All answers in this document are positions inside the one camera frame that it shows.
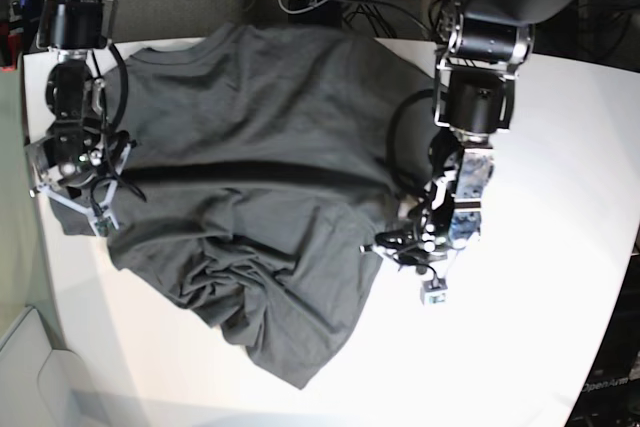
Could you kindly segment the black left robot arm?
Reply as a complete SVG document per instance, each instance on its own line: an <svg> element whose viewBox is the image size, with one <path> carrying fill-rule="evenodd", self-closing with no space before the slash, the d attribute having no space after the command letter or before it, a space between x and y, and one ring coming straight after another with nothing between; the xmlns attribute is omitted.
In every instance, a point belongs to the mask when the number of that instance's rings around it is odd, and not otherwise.
<svg viewBox="0 0 640 427"><path fill-rule="evenodd" d="M416 200L402 225L380 233L370 251L419 274L449 260L479 235L482 199L494 172L491 138L509 129L518 70L530 56L536 25L573 0L451 0L437 24L433 86L404 100L386 135L394 182ZM404 114L432 103L427 182L400 169L397 135Z"/></svg>

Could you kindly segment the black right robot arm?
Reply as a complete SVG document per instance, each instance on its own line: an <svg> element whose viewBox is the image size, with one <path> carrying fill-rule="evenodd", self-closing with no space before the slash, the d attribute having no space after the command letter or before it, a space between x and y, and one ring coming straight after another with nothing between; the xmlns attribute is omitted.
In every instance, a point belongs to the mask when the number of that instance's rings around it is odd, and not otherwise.
<svg viewBox="0 0 640 427"><path fill-rule="evenodd" d="M46 136L27 146L33 195L76 193L103 182L117 186L134 143L121 129L128 98L124 61L112 44L119 0L43 0L36 36L56 63L45 87L53 116ZM121 93L108 111L106 80L92 57L108 50L120 74Z"/></svg>

